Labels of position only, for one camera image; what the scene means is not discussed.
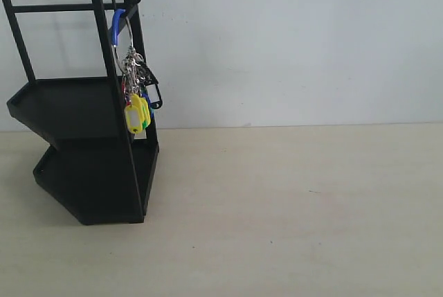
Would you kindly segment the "colourful key tag bunch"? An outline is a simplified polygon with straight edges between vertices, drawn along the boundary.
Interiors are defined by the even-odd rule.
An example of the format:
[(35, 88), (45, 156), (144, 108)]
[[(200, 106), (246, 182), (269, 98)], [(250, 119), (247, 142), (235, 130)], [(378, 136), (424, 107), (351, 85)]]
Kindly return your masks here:
[[(114, 11), (111, 25), (111, 46), (118, 68), (122, 73), (121, 90), (125, 104), (124, 115), (127, 130), (140, 134), (152, 124), (153, 111), (163, 106), (159, 81), (146, 64), (145, 58), (136, 50), (129, 20), (124, 9)], [(118, 56), (120, 21), (125, 21), (129, 33), (129, 47), (123, 59)]]

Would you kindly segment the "black two-tier shelf rack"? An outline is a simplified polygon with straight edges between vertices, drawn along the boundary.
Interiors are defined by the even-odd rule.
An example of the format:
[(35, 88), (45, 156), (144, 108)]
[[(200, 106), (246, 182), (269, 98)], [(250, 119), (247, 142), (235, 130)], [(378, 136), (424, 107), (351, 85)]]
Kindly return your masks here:
[[(22, 6), (2, 2), (27, 77), (7, 107), (13, 118), (49, 144), (33, 171), (37, 185), (81, 224), (143, 222), (159, 142), (154, 115), (140, 134), (127, 130), (122, 76), (111, 46), (114, 11), (105, 11), (100, 0)], [(129, 20), (136, 50), (143, 53), (139, 4), (123, 16)], [(94, 14), (105, 75), (36, 78), (17, 15), (82, 11)]]

